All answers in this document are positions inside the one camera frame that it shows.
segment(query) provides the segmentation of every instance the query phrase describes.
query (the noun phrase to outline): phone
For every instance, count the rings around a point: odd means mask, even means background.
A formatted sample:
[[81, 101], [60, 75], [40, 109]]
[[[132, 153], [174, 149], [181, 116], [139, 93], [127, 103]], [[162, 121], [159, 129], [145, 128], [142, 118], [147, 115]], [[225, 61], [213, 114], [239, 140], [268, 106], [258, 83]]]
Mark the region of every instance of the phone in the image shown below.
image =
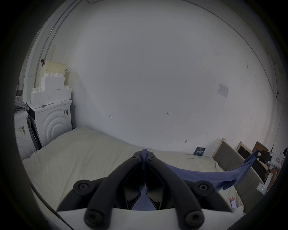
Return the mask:
[[230, 198], [230, 203], [231, 203], [232, 209], [236, 209], [237, 208], [236, 201], [235, 201], [234, 197]]

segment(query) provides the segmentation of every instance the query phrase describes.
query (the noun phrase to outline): barcode label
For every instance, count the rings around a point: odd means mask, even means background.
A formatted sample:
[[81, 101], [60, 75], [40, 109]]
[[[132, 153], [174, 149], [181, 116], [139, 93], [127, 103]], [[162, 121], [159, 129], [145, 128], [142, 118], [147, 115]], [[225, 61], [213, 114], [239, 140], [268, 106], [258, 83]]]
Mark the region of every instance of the barcode label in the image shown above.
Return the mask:
[[68, 115], [68, 110], [63, 110], [64, 116]]
[[24, 126], [20, 126], [18, 130], [19, 130], [19, 132], [20, 132], [22, 135], [25, 135], [25, 134], [26, 134], [25, 129], [24, 129]]

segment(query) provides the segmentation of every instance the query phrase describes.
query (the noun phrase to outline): white washing machine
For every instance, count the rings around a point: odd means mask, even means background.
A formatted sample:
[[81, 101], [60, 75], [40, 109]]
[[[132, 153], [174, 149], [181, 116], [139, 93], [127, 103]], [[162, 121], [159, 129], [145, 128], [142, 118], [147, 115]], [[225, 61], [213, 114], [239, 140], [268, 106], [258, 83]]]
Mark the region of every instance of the white washing machine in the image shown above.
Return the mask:
[[29, 104], [29, 116], [42, 147], [72, 129], [71, 103], [61, 101], [36, 109]]
[[14, 114], [15, 136], [21, 160], [30, 157], [36, 151], [28, 127], [27, 117], [28, 113], [25, 110], [17, 111]]

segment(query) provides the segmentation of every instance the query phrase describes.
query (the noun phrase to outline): hand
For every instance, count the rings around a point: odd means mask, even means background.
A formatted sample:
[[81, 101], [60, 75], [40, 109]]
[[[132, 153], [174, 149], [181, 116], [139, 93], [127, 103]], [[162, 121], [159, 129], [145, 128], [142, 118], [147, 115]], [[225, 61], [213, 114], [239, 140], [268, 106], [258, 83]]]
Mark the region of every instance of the hand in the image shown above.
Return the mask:
[[265, 181], [267, 180], [267, 177], [268, 177], [269, 173], [273, 173], [273, 176], [272, 176], [272, 179], [271, 179], [271, 181], [270, 181], [270, 183], [268, 185], [268, 189], [271, 188], [271, 186], [273, 185], [274, 181], [276, 180], [278, 171], [277, 171], [276, 168], [268, 169], [266, 171], [266, 174], [265, 174]]

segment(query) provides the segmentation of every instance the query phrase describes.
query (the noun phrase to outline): screw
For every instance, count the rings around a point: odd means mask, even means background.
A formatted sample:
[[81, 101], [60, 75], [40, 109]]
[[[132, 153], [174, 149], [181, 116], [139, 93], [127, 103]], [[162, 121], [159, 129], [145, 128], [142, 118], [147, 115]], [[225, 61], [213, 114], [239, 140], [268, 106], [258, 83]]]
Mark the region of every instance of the screw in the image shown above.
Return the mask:
[[199, 185], [199, 189], [206, 191], [206, 190], [208, 190], [208, 186], [205, 184], [202, 184], [202, 185]]
[[186, 215], [185, 222], [189, 226], [198, 226], [204, 222], [204, 216], [201, 211], [193, 211]]
[[79, 188], [80, 190], [87, 189], [88, 187], [89, 187], [89, 185], [86, 184], [86, 183], [82, 183], [82, 184], [80, 184], [80, 185], [78, 186], [78, 188]]
[[85, 222], [92, 225], [92, 226], [98, 226], [102, 223], [102, 214], [98, 211], [88, 211], [85, 215]]

